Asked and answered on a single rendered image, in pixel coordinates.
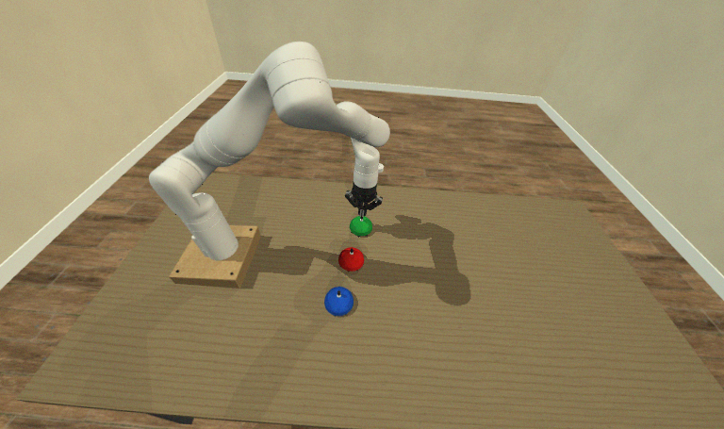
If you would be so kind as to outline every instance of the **beige wall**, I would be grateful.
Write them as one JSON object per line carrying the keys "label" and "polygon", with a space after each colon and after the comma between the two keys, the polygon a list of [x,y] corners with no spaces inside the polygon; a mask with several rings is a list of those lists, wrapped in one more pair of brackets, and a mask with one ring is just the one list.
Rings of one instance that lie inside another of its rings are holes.
{"label": "beige wall", "polygon": [[226,71],[542,96],[724,271],[724,0],[208,0]]}
{"label": "beige wall", "polygon": [[2,0],[0,263],[223,73],[206,0]]}

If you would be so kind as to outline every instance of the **blue ball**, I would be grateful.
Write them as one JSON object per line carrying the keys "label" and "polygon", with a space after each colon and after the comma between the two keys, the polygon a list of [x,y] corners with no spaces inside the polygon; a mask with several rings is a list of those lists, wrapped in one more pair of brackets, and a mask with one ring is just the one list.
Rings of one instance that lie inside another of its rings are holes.
{"label": "blue ball", "polygon": [[354,297],[348,289],[341,286],[331,288],[324,297],[324,307],[333,316],[344,316],[354,306]]}

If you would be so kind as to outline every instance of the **white robotic arm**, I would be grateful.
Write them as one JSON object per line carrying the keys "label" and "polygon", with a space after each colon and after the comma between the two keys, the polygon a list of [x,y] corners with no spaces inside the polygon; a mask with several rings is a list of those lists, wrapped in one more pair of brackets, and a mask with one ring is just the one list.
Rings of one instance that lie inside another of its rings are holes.
{"label": "white robotic arm", "polygon": [[375,147],[389,140],[389,125],[352,102],[335,105],[317,49],[290,42],[272,52],[243,88],[196,132],[193,143],[149,175],[151,186],[184,222],[204,255],[224,260],[239,243],[213,197],[194,193],[218,167],[228,167],[256,148],[272,109],[284,123],[345,134],[354,147],[353,189],[345,196],[360,217],[382,203]]}

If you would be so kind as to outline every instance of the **green ball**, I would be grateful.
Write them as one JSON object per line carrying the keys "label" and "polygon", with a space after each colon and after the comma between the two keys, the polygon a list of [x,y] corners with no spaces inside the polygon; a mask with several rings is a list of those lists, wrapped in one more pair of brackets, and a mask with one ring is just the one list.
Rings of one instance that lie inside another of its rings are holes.
{"label": "green ball", "polygon": [[365,217],[360,219],[359,216],[354,217],[350,222],[350,231],[357,237],[367,236],[372,232],[372,220]]}

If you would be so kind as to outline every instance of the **wooden mounting board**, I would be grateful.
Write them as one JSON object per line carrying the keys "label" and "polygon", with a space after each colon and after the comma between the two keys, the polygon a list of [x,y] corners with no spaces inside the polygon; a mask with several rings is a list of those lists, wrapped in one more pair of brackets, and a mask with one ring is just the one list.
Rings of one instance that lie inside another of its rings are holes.
{"label": "wooden mounting board", "polygon": [[239,241],[228,259],[215,261],[201,253],[196,242],[189,241],[169,276],[176,284],[240,288],[259,243],[258,226],[231,226]]}

